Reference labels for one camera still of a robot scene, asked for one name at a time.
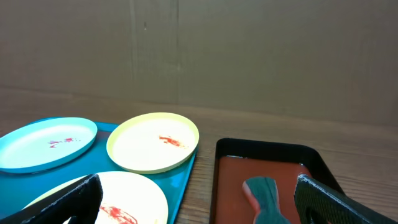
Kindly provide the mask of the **black tray with red water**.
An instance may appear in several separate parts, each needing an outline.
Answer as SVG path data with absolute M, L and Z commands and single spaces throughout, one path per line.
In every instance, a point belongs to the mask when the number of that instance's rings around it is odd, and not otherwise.
M 291 223 L 299 223 L 294 192 L 300 174 L 343 191 L 322 157 L 311 147 L 220 139 L 215 151 L 210 223 L 252 223 L 255 213 L 243 192 L 243 182 L 257 176 L 276 181 L 281 213 Z

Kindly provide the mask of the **green and orange sponge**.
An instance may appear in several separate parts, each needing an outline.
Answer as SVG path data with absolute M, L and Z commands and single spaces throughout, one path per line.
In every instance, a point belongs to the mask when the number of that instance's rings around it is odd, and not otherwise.
M 251 177 L 243 182 L 242 189 L 255 212 L 253 224 L 290 224 L 280 211 L 274 179 Z

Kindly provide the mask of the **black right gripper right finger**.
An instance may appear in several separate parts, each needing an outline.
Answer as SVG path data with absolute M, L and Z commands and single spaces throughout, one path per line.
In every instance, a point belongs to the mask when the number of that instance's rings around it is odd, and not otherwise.
M 294 202 L 301 223 L 397 224 L 304 174 L 297 177 Z

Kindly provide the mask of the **yellow plate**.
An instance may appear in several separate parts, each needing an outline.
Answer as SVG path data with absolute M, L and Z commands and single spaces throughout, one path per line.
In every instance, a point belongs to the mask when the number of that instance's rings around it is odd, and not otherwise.
M 103 199 L 95 224 L 166 224 L 168 203 L 161 188 L 143 175 L 98 173 Z
M 175 113 L 135 116 L 111 132 L 106 142 L 109 158 L 137 174 L 158 174 L 183 164 L 200 139 L 197 126 Z

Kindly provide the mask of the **light blue plate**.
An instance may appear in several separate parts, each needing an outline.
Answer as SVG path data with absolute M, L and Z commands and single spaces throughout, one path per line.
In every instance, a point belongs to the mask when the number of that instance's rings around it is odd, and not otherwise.
M 38 121 L 1 137 L 1 171 L 41 172 L 70 162 L 94 143 L 97 125 L 85 118 Z

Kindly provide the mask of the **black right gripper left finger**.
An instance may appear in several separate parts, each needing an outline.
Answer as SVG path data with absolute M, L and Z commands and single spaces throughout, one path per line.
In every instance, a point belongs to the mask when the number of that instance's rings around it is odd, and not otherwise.
M 90 174 L 3 218 L 1 224 L 94 224 L 102 199 L 99 175 Z

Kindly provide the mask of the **teal serving tray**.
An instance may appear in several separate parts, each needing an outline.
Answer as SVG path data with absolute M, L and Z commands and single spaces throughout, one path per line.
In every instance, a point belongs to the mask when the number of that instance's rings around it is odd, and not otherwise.
M 93 145 L 76 159 L 50 170 L 34 174 L 1 173 L 1 218 L 12 215 L 34 199 L 69 180 L 105 171 L 122 171 L 108 156 L 106 141 L 116 124 L 96 122 L 98 133 Z M 168 224 L 173 224 L 183 200 L 195 161 L 194 152 L 182 165 L 158 174 L 147 174 L 164 192 L 168 202 Z

